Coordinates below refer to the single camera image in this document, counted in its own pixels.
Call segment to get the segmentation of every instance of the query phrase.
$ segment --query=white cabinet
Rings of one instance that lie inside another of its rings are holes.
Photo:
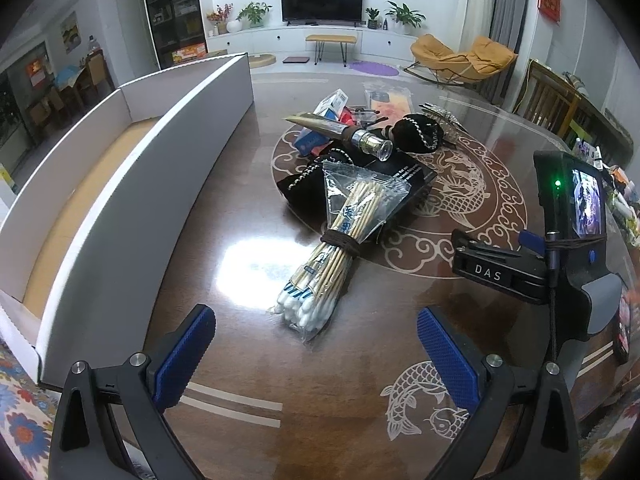
[[[207,38],[207,50],[213,52],[215,50],[223,50],[226,48],[228,54],[236,54],[237,52],[254,53],[254,38],[249,31],[238,32],[236,34],[220,34],[213,38]]]
[[[300,53],[305,50],[313,51],[315,43],[306,42],[306,37],[311,34],[333,34],[339,36],[355,36],[358,43],[347,46],[349,59],[357,59],[358,54],[366,56],[386,57],[387,59],[399,59],[413,61],[411,46],[417,38],[403,36],[387,30],[370,30],[368,28],[346,27],[265,27],[251,28],[231,34],[222,34],[207,38],[209,52],[223,50],[229,54],[247,52],[249,54],[284,52]],[[337,44],[327,43],[326,51],[340,52]]]
[[[305,30],[301,28],[258,28],[251,34],[256,54],[299,52],[305,49]]]
[[[417,38],[401,36],[391,32],[364,30],[362,33],[362,53],[368,56],[393,57],[413,61],[411,46]]]

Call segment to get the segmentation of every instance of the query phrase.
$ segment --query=small display screen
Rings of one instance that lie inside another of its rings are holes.
[[[600,188],[594,176],[572,170],[575,203],[575,232],[579,237],[602,234]]]

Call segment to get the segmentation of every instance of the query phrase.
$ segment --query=screw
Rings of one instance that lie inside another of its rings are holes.
[[[560,367],[556,363],[548,362],[545,368],[551,375],[558,375],[560,373]]]
[[[85,368],[86,364],[84,363],[84,361],[78,361],[77,363],[73,363],[71,365],[71,371],[75,374],[81,374],[82,372],[84,372]]]
[[[486,357],[486,363],[492,368],[500,368],[502,366],[503,360],[498,354],[489,354]]]
[[[141,364],[144,364],[145,361],[146,355],[144,355],[142,352],[137,352],[129,358],[129,364],[131,364],[132,366],[140,366]]]

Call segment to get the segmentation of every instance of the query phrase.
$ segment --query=blue gripper pad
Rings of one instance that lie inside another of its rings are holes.
[[[418,314],[418,338],[453,402],[473,413],[480,403],[478,375],[428,308]]]
[[[545,255],[545,239],[531,231],[527,231],[526,229],[520,231],[520,234],[518,234],[518,243],[540,256]]]
[[[199,304],[174,332],[165,336],[164,343],[173,343],[173,349],[167,348],[164,362],[154,366],[152,400],[158,412],[162,413],[178,404],[215,333],[216,316],[213,310]]]

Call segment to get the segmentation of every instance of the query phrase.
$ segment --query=potted plant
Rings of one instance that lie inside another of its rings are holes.
[[[372,7],[368,7],[366,12],[369,15],[369,21],[367,22],[367,27],[378,28],[378,20],[376,18],[380,14],[380,11],[377,9],[373,9]]]
[[[386,15],[391,16],[396,23],[401,23],[405,34],[411,34],[414,28],[420,27],[422,22],[427,19],[424,14],[409,9],[406,4],[398,6],[394,2],[389,2],[389,5],[391,8],[386,12]]]
[[[219,34],[226,34],[226,20],[229,19],[229,16],[231,15],[231,9],[234,8],[234,4],[225,4],[224,8],[220,6],[217,7],[217,10],[212,10],[211,12],[207,13],[207,19],[218,26]]]
[[[249,21],[249,27],[263,27],[264,23],[262,20],[264,19],[267,12],[271,9],[270,5],[267,5],[265,2],[261,4],[257,2],[250,2],[244,9],[240,11],[238,14],[238,18],[245,18]]]

